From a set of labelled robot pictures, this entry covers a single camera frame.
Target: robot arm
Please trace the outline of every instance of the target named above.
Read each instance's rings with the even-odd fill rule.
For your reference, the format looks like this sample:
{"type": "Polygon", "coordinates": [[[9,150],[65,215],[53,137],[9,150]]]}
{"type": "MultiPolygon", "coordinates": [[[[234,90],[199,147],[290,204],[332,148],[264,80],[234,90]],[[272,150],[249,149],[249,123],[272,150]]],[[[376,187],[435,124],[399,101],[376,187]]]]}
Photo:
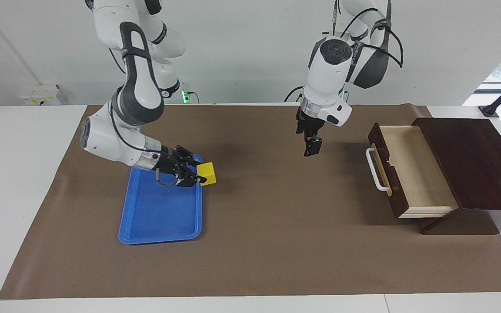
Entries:
{"type": "MultiPolygon", "coordinates": [[[[149,5],[152,3],[159,4],[159,1],[146,0],[142,4],[147,12],[152,10],[149,5]]],[[[140,3],[134,0],[95,0],[92,5],[96,32],[109,48],[121,51],[127,79],[97,113],[83,122],[80,131],[82,148],[128,166],[155,170],[157,174],[173,174],[177,186],[205,182],[206,178],[189,168],[200,164],[194,160],[193,154],[180,146],[168,148],[140,133],[142,125],[159,119],[164,110],[164,90],[159,87],[160,79],[157,79],[161,65],[154,58],[161,56],[165,59],[165,53],[159,53],[173,49],[151,48],[149,42],[152,44],[152,41],[147,40],[139,26],[140,3]]],[[[163,35],[161,42],[166,42],[165,37],[163,35]]],[[[183,51],[184,46],[177,50],[177,54],[183,51]]]]}
{"type": "Polygon", "coordinates": [[[391,0],[383,10],[372,0],[341,0],[341,4],[341,18],[348,27],[340,37],[318,41],[308,64],[304,97],[296,116],[297,133],[304,133],[305,157],[320,152],[318,130],[326,121],[340,127],[351,115],[351,107],[340,97],[344,84],[373,87],[382,81],[388,58],[397,61],[387,51],[390,34],[395,37],[391,0]]]}

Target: brown table surface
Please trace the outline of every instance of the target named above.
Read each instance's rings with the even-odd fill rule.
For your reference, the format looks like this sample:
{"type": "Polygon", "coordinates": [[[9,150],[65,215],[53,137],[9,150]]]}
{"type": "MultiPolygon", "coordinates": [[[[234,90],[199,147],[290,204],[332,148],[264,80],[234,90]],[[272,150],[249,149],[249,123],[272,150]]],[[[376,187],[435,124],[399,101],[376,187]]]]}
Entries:
{"type": "MultiPolygon", "coordinates": [[[[89,107],[85,115],[98,107],[89,107]]],[[[426,236],[372,182],[368,131],[430,117],[354,106],[303,157],[296,107],[167,107],[143,133],[214,162],[192,241],[117,239],[129,167],[71,142],[0,299],[501,291],[501,236],[426,236]]]]}

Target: yellow block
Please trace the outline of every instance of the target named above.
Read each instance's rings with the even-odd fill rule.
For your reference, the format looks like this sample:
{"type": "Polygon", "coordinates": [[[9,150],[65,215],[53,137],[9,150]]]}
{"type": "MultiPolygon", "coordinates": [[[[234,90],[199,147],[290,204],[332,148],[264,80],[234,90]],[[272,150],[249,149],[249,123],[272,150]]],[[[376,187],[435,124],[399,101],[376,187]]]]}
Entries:
{"type": "Polygon", "coordinates": [[[212,162],[197,165],[197,174],[207,179],[205,183],[201,183],[202,186],[216,183],[214,164],[212,162]]]}

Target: drawer handle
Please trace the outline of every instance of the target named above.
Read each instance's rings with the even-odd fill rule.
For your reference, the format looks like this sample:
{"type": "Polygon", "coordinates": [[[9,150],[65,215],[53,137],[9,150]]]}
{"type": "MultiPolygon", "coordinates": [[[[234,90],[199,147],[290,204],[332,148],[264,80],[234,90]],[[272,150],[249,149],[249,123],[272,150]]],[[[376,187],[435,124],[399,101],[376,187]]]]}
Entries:
{"type": "Polygon", "coordinates": [[[376,188],[380,191],[385,191],[387,192],[390,190],[388,187],[382,186],[380,181],[378,180],[378,175],[376,175],[376,169],[374,168],[374,162],[372,161],[372,152],[375,152],[375,148],[368,148],[366,149],[366,160],[368,161],[368,166],[370,167],[370,172],[372,173],[372,178],[374,179],[374,184],[376,185],[376,188]]]}

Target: blue tray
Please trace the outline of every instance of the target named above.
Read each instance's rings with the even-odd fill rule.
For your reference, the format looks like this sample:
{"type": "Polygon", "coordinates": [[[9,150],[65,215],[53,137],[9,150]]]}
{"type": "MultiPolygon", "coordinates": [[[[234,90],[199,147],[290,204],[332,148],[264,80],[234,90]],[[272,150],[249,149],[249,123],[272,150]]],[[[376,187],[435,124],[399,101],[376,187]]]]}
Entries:
{"type": "MultiPolygon", "coordinates": [[[[202,162],[200,156],[195,159],[202,162]]],[[[161,174],[164,184],[173,175],[161,174]]],[[[196,238],[202,230],[202,186],[163,187],[156,172],[132,168],[119,227],[124,244],[157,243],[196,238]]]]}

